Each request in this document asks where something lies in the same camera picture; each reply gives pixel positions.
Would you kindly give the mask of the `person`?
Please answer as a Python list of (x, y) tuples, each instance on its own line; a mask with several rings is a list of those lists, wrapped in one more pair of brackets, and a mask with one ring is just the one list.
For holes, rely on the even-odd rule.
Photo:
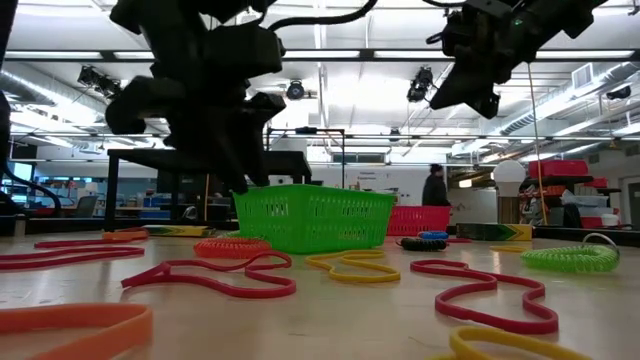
[(444, 168), (439, 164), (430, 166), (430, 174), (426, 178), (421, 204), (423, 206), (449, 206), (447, 188), (444, 180)]

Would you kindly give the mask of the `orange rubber band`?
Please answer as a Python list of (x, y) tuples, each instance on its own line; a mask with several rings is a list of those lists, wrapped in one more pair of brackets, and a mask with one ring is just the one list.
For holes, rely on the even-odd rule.
[(80, 303), (0, 310), (0, 334), (43, 329), (98, 331), (30, 360), (110, 360), (153, 337), (153, 313), (145, 305)]
[(149, 237), (149, 233), (146, 230), (137, 231), (114, 231), (105, 232), (102, 234), (104, 241), (115, 242), (133, 242), (138, 240), (146, 240)]

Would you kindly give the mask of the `Crayola crayon box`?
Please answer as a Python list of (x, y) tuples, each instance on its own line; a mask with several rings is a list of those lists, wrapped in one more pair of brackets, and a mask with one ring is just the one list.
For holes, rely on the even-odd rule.
[(531, 241), (533, 227), (526, 224), (458, 223), (456, 235), (478, 241)]
[(152, 236), (207, 238), (215, 235), (216, 230), (207, 226), (192, 225), (145, 225), (144, 229)]

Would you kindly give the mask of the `grey office chair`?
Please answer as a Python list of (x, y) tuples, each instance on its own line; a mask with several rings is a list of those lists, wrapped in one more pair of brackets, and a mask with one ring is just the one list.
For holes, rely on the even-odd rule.
[(78, 200), (75, 214), (76, 218), (92, 218), (96, 209), (98, 197), (83, 196)]

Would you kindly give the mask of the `table lamp with white bulb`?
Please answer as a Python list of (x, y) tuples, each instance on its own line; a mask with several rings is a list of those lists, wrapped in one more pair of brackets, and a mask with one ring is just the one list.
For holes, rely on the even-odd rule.
[(524, 167), (517, 161), (504, 160), (495, 167), (492, 175), (497, 190), (498, 222), (518, 224), (520, 186), (526, 178)]

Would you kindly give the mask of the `black metal riser shelf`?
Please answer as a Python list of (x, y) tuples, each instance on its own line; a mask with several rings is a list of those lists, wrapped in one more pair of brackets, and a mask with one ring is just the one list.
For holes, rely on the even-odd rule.
[[(206, 162), (191, 158), (175, 150), (159, 149), (113, 149), (109, 156), (104, 229), (115, 230), (127, 226), (153, 225), (213, 225), (221, 229), (237, 229), (237, 225), (226, 225), (222, 220), (205, 220), (200, 213), (197, 220), (180, 220), (179, 184), (182, 175), (212, 175), (215, 168)], [(166, 172), (170, 175), (170, 218), (163, 219), (117, 219), (116, 197), (120, 161), (142, 165)], [(267, 151), (265, 163), (269, 175), (289, 176), (294, 184), (310, 184), (312, 172), (301, 151)]]

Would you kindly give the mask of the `green plastic basket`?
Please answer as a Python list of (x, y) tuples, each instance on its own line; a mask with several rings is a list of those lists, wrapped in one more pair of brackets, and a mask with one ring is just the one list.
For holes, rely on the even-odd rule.
[(290, 254), (380, 246), (394, 205), (388, 194), (301, 184), (254, 187), (234, 200), (241, 236)]

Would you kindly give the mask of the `overhead LED light bar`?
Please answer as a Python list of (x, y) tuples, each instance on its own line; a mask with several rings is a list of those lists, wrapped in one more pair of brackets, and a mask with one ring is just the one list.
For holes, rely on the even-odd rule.
[[(7, 61), (16, 62), (97, 62), (150, 63), (150, 51), (134, 50), (9, 50)], [(441, 51), (433, 49), (316, 49), (288, 50), (285, 62), (449, 62)], [(640, 61), (640, 49), (542, 49), (536, 62), (616, 62)]]

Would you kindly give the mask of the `large green coil keychain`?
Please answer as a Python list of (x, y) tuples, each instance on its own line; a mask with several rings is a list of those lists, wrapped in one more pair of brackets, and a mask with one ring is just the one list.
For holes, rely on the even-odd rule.
[(569, 273), (606, 273), (620, 263), (620, 250), (608, 236), (592, 232), (579, 246), (528, 250), (520, 255), (529, 268)]

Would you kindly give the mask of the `orange coil keychain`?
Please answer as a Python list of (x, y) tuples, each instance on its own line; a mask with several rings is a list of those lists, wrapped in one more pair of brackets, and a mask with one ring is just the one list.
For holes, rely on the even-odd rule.
[(210, 238), (193, 246), (198, 257), (221, 259), (248, 259), (270, 249), (264, 240), (243, 237)]

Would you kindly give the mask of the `red plastic basket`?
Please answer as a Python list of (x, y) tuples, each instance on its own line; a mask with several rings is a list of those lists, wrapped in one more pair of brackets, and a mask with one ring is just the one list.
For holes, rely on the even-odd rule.
[(450, 206), (393, 206), (387, 235), (415, 236), (425, 231), (446, 232), (450, 213)]

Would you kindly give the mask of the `blue and black bands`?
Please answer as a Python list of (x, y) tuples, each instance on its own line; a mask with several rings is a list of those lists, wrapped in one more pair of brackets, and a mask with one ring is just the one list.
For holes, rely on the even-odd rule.
[(402, 238), (396, 244), (406, 251), (414, 252), (439, 252), (448, 247), (447, 241), (443, 239)]

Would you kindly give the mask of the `large red storage bin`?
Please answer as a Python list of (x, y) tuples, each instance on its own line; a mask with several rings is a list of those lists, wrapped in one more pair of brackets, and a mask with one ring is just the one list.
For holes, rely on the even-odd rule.
[(529, 176), (538, 177), (573, 177), (587, 176), (588, 165), (584, 160), (542, 160), (528, 163)]

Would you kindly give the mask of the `white ceiling vent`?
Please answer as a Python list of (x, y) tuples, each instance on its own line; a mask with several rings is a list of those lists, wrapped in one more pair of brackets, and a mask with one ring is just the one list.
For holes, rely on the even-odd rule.
[(593, 64), (586, 63), (571, 73), (572, 85), (575, 90), (586, 88), (593, 83)]

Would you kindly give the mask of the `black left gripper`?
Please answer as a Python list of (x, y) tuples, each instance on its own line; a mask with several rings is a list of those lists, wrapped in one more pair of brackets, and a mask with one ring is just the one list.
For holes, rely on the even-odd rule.
[[(165, 118), (178, 124), (171, 126), (174, 148), (206, 163), (233, 192), (246, 193), (244, 169), (225, 135), (211, 125), (182, 124), (194, 122), (201, 107), (243, 106), (251, 78), (282, 70), (281, 39), (256, 24), (197, 31), (154, 26), (142, 32), (154, 55), (152, 75), (134, 77), (108, 105), (111, 131), (139, 134), (147, 118)], [(270, 184), (260, 124), (250, 131), (249, 170), (256, 186)]]

